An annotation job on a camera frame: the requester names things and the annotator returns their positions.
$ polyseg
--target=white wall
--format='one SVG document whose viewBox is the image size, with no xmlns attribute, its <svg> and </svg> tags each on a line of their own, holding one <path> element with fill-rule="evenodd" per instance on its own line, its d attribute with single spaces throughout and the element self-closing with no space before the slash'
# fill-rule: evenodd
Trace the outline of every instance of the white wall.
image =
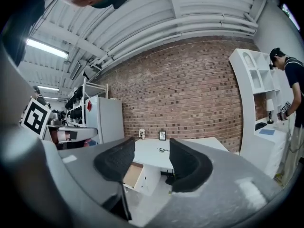
<svg viewBox="0 0 304 228">
<path fill-rule="evenodd" d="M 59 111 L 67 112 L 65 108 L 66 103 L 60 101 L 52 101 L 50 99 L 45 99 L 45 100 L 51 104 L 51 110 L 59 110 Z"/>
<path fill-rule="evenodd" d="M 257 23 L 254 41 L 262 52 L 281 48 L 285 54 L 304 62 L 303 40 L 295 25 L 275 3 L 268 1 Z M 278 77 L 283 101 L 292 102 L 294 97 L 285 72 L 278 70 Z"/>
</svg>

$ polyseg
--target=black cap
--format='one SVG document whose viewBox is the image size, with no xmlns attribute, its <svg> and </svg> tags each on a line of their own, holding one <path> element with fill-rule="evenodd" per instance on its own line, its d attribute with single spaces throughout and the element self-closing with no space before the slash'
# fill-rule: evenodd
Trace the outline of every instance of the black cap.
<svg viewBox="0 0 304 228">
<path fill-rule="evenodd" d="M 275 63 L 276 60 L 275 56 L 277 56 L 280 51 L 281 51 L 280 48 L 275 48 L 272 49 L 272 51 L 270 52 L 270 60 L 272 61 L 273 64 Z"/>
</svg>

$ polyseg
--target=man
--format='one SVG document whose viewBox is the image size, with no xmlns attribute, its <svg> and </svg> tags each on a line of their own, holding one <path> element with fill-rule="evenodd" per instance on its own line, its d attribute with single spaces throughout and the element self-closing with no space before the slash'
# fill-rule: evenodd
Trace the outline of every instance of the man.
<svg viewBox="0 0 304 228">
<path fill-rule="evenodd" d="M 293 57 L 288 57 L 280 48 L 271 51 L 270 59 L 274 67 L 285 71 L 294 94 L 294 100 L 283 116 L 283 120 L 286 120 L 288 116 L 296 112 L 294 132 L 282 178 L 282 183 L 286 185 L 294 174 L 299 159 L 304 154 L 304 64 Z"/>
<path fill-rule="evenodd" d="M 105 8 L 117 3 L 117 0 L 63 1 L 79 7 L 90 5 L 95 8 Z M 6 8 L 2 14 L 2 20 L 7 21 L 5 26 L 0 24 L 1 29 L 4 26 L 1 33 L 3 43 L 8 54 L 16 66 L 18 66 L 24 57 L 25 45 L 29 37 L 29 32 L 32 29 L 31 27 L 39 20 L 45 11 L 45 2 L 44 0 L 14 0 L 10 6 L 3 3 L 2 7 Z"/>
<path fill-rule="evenodd" d="M 41 95 L 41 92 L 40 92 L 38 86 L 35 85 L 35 86 L 33 86 L 33 88 L 34 88 L 34 92 L 35 92 L 35 95 L 33 96 L 33 98 L 35 100 L 37 100 L 40 104 L 45 106 L 46 108 L 50 109 L 49 104 L 45 101 L 45 99 Z"/>
</svg>

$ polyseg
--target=brick wall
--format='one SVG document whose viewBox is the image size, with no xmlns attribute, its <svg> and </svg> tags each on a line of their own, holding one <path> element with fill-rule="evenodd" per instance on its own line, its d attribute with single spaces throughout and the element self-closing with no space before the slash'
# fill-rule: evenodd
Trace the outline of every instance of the brick wall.
<svg viewBox="0 0 304 228">
<path fill-rule="evenodd" d="M 103 75 L 110 96 L 123 102 L 124 133 L 147 138 L 216 137 L 238 151 L 242 108 L 238 85 L 229 63 L 236 48 L 258 50 L 249 39 L 191 38 L 143 52 Z M 261 117 L 264 111 L 256 108 Z"/>
</svg>

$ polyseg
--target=blue paper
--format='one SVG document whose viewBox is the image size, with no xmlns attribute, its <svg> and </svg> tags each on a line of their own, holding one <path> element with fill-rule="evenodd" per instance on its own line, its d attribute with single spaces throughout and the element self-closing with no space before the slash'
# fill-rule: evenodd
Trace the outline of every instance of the blue paper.
<svg viewBox="0 0 304 228">
<path fill-rule="evenodd" d="M 260 131 L 260 134 L 274 135 L 274 134 L 275 134 L 275 130 L 271 130 L 271 129 L 262 129 L 262 130 Z"/>
</svg>

